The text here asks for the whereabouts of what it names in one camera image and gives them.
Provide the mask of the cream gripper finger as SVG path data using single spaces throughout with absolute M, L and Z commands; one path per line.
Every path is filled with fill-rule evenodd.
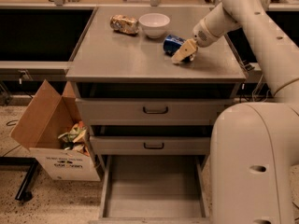
M 192 38 L 187 39 L 172 56 L 171 61 L 174 64 L 192 62 L 196 56 L 197 50 L 196 41 Z

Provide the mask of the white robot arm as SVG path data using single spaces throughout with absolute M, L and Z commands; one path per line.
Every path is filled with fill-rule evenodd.
M 210 143 L 211 224 L 295 224 L 290 168 L 299 155 L 299 48 L 267 15 L 270 0 L 221 0 L 193 28 L 201 48 L 241 28 L 273 102 L 240 103 Z

